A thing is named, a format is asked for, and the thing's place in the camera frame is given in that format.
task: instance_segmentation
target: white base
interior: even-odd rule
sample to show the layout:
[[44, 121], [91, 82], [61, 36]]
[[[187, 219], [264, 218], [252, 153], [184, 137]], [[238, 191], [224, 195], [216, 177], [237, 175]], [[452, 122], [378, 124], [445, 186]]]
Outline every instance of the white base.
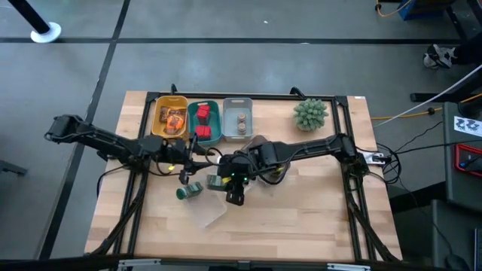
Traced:
[[36, 43], [49, 43], [60, 36], [62, 28], [57, 23], [49, 22], [50, 31], [45, 34], [38, 34], [35, 30], [30, 33], [30, 38]]

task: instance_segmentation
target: green succulent plant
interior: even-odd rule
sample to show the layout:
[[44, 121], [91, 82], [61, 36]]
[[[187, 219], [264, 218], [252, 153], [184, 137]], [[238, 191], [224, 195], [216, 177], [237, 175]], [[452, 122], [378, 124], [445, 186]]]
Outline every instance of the green succulent plant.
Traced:
[[314, 131], [325, 125], [326, 105], [317, 99], [307, 99], [294, 107], [294, 122], [303, 131]]

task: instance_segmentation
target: white label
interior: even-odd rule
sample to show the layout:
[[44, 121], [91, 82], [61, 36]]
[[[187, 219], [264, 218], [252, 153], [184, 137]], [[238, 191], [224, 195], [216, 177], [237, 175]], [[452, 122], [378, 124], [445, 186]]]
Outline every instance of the white label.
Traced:
[[478, 120], [454, 116], [453, 129], [458, 132], [482, 137], [482, 122]]

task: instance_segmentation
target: gray bin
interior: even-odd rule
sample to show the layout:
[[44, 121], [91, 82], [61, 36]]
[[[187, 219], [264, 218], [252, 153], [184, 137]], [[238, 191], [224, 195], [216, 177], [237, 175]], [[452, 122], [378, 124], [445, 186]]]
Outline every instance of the gray bin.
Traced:
[[[238, 133], [238, 114], [246, 115], [246, 134]], [[226, 98], [223, 101], [222, 132], [228, 142], [245, 142], [253, 135], [253, 101], [250, 98]]]

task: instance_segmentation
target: small cup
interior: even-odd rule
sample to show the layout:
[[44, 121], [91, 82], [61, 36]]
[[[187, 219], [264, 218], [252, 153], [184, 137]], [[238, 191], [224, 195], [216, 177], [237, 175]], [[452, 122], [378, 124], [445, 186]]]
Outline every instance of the small cup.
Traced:
[[238, 133], [240, 135], [246, 134], [246, 124], [244, 124], [244, 123], [238, 124]]
[[246, 122], [246, 115], [243, 113], [238, 114], [238, 123], [245, 123]]

